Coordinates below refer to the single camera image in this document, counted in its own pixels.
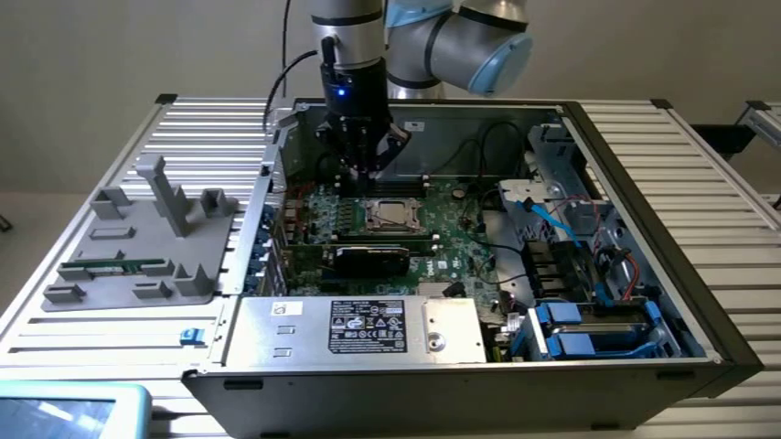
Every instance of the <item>blue cable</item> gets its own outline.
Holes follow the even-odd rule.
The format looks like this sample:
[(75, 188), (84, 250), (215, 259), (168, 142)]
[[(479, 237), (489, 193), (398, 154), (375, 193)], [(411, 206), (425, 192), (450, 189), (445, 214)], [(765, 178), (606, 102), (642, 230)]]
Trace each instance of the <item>blue cable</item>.
[(523, 338), (526, 338), (526, 336), (523, 334), (523, 329), (521, 329), (518, 331), (518, 335), (515, 336), (515, 340), (513, 340), (513, 346), (510, 346), (510, 357), (515, 357), (518, 355), (523, 343)]
[(657, 343), (648, 341), (636, 350), (629, 352), (601, 352), (598, 357), (604, 359), (646, 359), (653, 354)]
[(608, 288), (604, 282), (598, 282), (594, 286), (594, 292), (597, 293), (597, 302), (608, 307), (613, 306), (613, 299), (608, 294)]
[[(515, 202), (515, 204), (523, 209), (523, 203), (521, 203), (519, 201)], [(539, 206), (533, 205), (533, 212), (539, 215), (542, 217), (542, 219), (545, 221), (547, 221), (547, 223), (554, 226), (558, 227), (560, 229), (562, 229), (565, 231), (565, 233), (570, 236), (570, 238), (573, 239), (573, 242), (576, 243), (576, 247), (580, 248), (581, 247), (581, 243), (577, 240), (577, 236), (576, 236), (576, 232), (573, 231), (573, 229), (570, 228), (570, 226), (568, 226), (566, 224), (564, 224), (562, 222), (560, 222), (556, 218), (553, 218), (550, 216), (550, 214), (546, 212), (545, 209), (542, 209)]]

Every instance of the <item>aluminum extrusion table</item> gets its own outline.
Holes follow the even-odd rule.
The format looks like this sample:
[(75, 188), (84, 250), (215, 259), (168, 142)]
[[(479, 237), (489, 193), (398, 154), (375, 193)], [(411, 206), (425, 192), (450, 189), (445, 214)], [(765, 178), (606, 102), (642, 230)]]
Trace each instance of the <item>aluminum extrusion table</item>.
[[(778, 437), (778, 212), (674, 110), (649, 101), (581, 103), (766, 370), (714, 400), (680, 402), (633, 432), (557, 437)], [(120, 185), (131, 198), (151, 198), (134, 162), (140, 154), (163, 154), (166, 174), (188, 196), (204, 187), (223, 187), (246, 207), (270, 141), (260, 129), (263, 111), (256, 99), (178, 98), (156, 104), (98, 186)], [(74, 250), (91, 215), (84, 204), (0, 318), (0, 379), (136, 382), (154, 397), (155, 437), (227, 437), (179, 376), (191, 364), (207, 361), (211, 349), (222, 348), (223, 316), (235, 310), (235, 295), (195, 306), (62, 313), (40, 309), (42, 290), (56, 278), (54, 268)], [(242, 219), (239, 213), (219, 284), (235, 264), (231, 249)], [(179, 333), (188, 327), (206, 330), (202, 347), (179, 345)]]

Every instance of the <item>gray floor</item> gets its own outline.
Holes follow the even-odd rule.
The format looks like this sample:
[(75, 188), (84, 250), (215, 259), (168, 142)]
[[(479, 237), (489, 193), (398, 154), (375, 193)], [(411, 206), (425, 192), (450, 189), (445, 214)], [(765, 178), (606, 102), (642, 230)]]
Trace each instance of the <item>gray floor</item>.
[(13, 229), (0, 233), (0, 312), (5, 310), (60, 233), (86, 194), (0, 192), (0, 214)]

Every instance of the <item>power supply label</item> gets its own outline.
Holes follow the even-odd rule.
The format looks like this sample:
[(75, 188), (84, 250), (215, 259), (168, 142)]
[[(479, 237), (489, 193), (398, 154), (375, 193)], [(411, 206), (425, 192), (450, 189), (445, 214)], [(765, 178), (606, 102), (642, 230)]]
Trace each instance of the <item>power supply label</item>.
[(334, 354), (405, 353), (405, 301), (334, 300), (329, 350)]

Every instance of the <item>blue latch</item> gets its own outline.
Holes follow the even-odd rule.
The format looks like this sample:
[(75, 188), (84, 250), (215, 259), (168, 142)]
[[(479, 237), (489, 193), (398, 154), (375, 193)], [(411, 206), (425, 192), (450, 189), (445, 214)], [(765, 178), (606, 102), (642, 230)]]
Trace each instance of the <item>blue latch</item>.
[(648, 316), (650, 317), (650, 321), (654, 322), (654, 325), (661, 323), (661, 311), (657, 304), (654, 304), (650, 300), (646, 302), (646, 312)]
[(539, 324), (543, 325), (545, 323), (550, 322), (550, 315), (547, 314), (546, 304), (539, 305), (534, 308), (534, 310), (537, 311), (537, 320), (539, 321)]
[(602, 306), (613, 306), (613, 298), (610, 297), (610, 295), (608, 294), (608, 288), (605, 286), (604, 282), (598, 282), (594, 285), (594, 292), (597, 293), (597, 303)]
[(556, 336), (549, 337), (549, 338), (546, 338), (546, 344), (547, 344), (547, 353), (550, 354), (550, 357), (553, 357), (553, 358), (561, 357), (560, 339)]
[(515, 357), (521, 351), (521, 346), (523, 345), (523, 338), (526, 338), (526, 335), (523, 334), (523, 330), (521, 329), (518, 331), (518, 334), (515, 335), (515, 339), (513, 340), (513, 345), (510, 346), (511, 357)]
[(554, 323), (580, 324), (584, 321), (581, 312), (577, 309), (577, 304), (556, 303), (545, 304), (547, 311), (550, 311), (550, 319)]
[(204, 330), (196, 327), (188, 327), (179, 335), (179, 344), (182, 346), (203, 345), (204, 344)]
[(589, 334), (557, 334), (561, 343), (561, 351), (566, 357), (593, 357), (594, 345)]

